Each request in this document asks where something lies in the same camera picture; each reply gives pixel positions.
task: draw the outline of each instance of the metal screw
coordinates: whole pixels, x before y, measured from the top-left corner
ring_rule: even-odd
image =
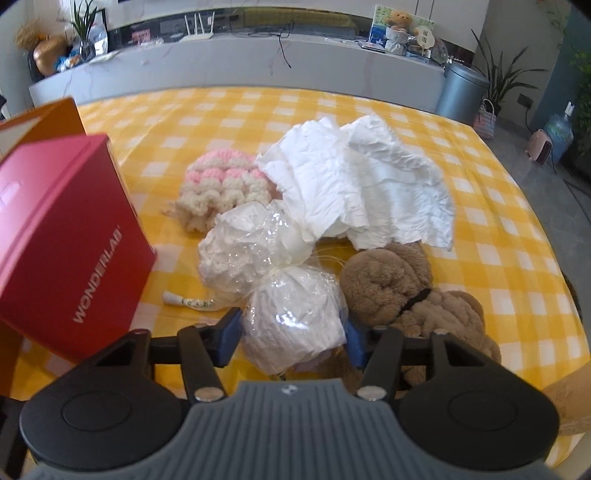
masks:
[[[378,401],[386,398],[388,392],[382,387],[376,387],[374,385],[367,385],[357,390],[357,396],[367,401]]]
[[[221,400],[224,397],[224,392],[218,387],[203,387],[195,391],[195,398],[198,401],[211,403]]]

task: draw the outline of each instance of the pink and white knitted item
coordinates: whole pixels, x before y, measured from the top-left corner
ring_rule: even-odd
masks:
[[[271,182],[247,153],[222,149],[199,157],[189,165],[176,201],[177,217],[188,232],[206,233],[215,217],[238,205],[269,205]]]

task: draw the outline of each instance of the wall outlet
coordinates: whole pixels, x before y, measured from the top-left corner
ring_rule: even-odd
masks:
[[[523,93],[520,93],[517,97],[517,103],[524,106],[527,109],[530,109],[534,106],[534,101],[527,95],[524,95]]]

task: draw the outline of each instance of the potted plant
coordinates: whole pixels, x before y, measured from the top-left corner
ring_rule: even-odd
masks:
[[[74,11],[72,13],[72,20],[70,23],[76,30],[76,33],[80,37],[80,56],[82,57],[82,61],[89,61],[93,59],[96,55],[95,46],[90,42],[88,39],[90,28],[95,23],[96,12],[98,11],[97,7],[92,8],[92,4],[94,0],[85,0],[86,8],[83,13],[82,12],[82,2],[76,5],[74,2]]]
[[[579,84],[573,133],[579,155],[587,157],[591,154],[591,53],[577,51],[575,63],[583,73],[583,79]]]
[[[472,35],[478,42],[478,49],[486,62],[486,72],[480,71],[489,81],[488,99],[492,102],[495,115],[501,112],[501,103],[505,99],[505,95],[514,88],[529,88],[537,89],[535,85],[530,83],[519,82],[518,79],[526,72],[547,72],[546,69],[518,69],[516,64],[529,47],[524,47],[511,61],[509,67],[505,70],[503,64],[503,52],[499,55],[498,61],[495,61],[492,54],[491,44],[486,35],[482,34],[482,41],[476,36],[472,30]]]

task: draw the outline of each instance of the gray floor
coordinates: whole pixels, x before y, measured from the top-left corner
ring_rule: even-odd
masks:
[[[591,225],[562,178],[588,193],[591,186],[571,177],[560,164],[556,165],[556,174],[550,162],[543,166],[533,163],[525,154],[527,139],[516,132],[497,127],[495,138],[486,143],[520,186],[543,225],[560,268],[577,291],[583,325],[591,339]],[[591,199],[573,191],[591,216]]]

